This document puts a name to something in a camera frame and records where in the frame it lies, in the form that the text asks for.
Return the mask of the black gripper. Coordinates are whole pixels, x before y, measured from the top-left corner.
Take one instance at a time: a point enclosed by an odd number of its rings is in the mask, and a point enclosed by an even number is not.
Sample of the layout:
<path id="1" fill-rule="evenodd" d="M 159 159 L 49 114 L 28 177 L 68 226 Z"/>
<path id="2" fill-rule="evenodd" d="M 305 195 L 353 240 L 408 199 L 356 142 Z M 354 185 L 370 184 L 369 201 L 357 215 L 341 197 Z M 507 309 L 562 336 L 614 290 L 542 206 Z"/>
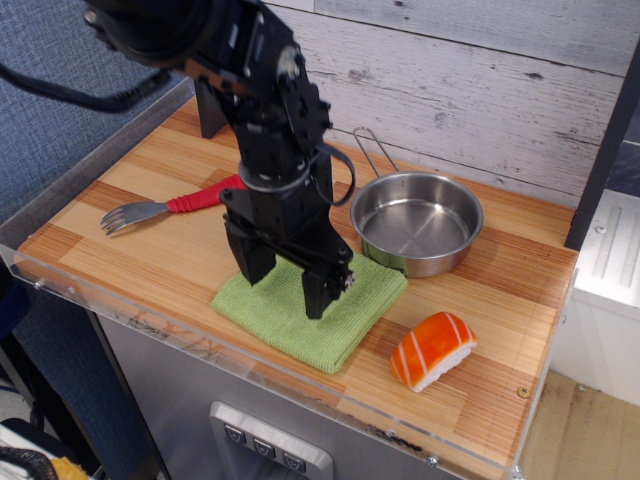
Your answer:
<path id="1" fill-rule="evenodd" d="M 329 220 L 330 209 L 344 205 L 355 185 L 342 198 L 333 198 L 333 159 L 355 172 L 346 154 L 318 149 L 289 184 L 260 184 L 242 168 L 247 188 L 226 190 L 221 196 L 227 208 L 227 240 L 244 278 L 251 285 L 259 283 L 276 266 L 277 255 L 302 267 L 305 310 L 311 320 L 320 320 L 355 282 L 349 269 L 353 253 Z"/>

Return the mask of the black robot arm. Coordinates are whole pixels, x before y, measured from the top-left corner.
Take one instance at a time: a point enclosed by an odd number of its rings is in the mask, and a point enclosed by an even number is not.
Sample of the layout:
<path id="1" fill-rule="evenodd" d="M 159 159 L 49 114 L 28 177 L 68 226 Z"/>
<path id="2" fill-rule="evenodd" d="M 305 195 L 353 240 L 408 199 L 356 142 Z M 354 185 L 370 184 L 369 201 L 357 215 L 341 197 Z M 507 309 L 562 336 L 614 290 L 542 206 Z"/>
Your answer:
<path id="1" fill-rule="evenodd" d="M 259 1 L 92 1 L 87 16 L 128 59 L 212 93 L 241 155 L 244 187 L 222 197 L 236 262 L 251 283 L 278 257 L 299 266 L 306 314 L 320 319 L 352 281 L 353 254 L 329 219 L 330 107 L 292 30 Z"/>

